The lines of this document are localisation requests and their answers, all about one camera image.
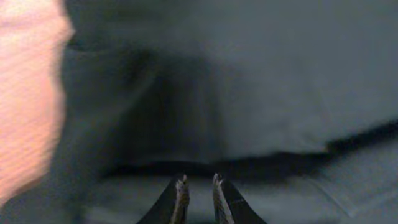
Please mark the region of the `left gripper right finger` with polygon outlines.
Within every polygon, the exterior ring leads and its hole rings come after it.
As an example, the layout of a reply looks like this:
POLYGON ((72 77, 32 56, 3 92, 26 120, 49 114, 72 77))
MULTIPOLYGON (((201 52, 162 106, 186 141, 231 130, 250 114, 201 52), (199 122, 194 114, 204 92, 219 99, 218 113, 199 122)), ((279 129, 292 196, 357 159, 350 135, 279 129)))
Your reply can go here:
POLYGON ((267 224, 225 176, 213 176, 213 205, 218 224, 267 224))

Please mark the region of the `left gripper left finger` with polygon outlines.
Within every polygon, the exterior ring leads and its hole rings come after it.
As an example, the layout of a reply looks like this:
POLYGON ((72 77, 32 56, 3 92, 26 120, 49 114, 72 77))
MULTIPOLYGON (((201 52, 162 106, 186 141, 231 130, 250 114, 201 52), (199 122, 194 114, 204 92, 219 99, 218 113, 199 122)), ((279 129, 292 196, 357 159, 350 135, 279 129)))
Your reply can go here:
POLYGON ((137 224, 186 224, 189 204, 187 175, 177 174, 137 224))

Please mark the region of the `black t-shirt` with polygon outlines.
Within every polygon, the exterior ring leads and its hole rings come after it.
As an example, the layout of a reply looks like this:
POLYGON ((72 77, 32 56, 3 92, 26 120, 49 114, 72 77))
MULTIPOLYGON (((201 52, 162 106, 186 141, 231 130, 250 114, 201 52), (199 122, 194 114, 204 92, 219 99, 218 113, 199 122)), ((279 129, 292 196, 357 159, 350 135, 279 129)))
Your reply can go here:
POLYGON ((267 223, 397 222, 397 1, 65 1, 64 120, 2 223, 137 223, 186 174, 267 223))

